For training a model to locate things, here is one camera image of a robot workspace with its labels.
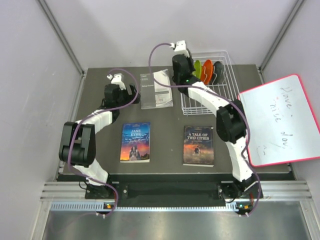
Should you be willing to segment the lime green plate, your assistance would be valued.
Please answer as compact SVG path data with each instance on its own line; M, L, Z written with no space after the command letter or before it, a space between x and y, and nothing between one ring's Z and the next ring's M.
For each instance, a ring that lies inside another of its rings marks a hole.
M193 74L196 78L200 79L200 78L201 78L201 74L202 74L202 64L201 64L201 62L200 62L199 60L196 60L196 61L194 62L193 67L194 67L194 71L193 71L192 74Z

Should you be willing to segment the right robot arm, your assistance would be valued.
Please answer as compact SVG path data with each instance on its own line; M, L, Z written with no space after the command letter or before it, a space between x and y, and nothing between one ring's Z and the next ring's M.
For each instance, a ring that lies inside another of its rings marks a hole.
M251 193L255 179L249 166L249 128L241 101L218 95L195 77L192 74L194 68L190 56L182 53L174 55L172 67L172 80L178 90L215 115L217 135L226 143L231 160L234 182L230 186L233 198L245 198Z

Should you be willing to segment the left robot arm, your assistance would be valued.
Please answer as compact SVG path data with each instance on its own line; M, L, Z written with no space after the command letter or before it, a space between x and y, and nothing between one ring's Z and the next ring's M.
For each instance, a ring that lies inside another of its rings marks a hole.
M66 122L62 129L59 159L75 174L86 178L86 190L97 198L106 199L116 193L108 172L96 159L96 134L117 120L120 109L139 102L136 86L130 84L129 88L131 92L121 83L107 84L97 110L82 120Z

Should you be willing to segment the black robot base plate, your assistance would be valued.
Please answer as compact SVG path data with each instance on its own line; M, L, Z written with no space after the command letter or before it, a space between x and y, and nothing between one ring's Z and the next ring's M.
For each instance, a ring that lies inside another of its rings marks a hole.
M226 182L120 182L113 187L117 190L119 200L124 201L160 201L168 198L182 202L191 198L208 201L224 201L239 198L256 198L259 185L249 187Z

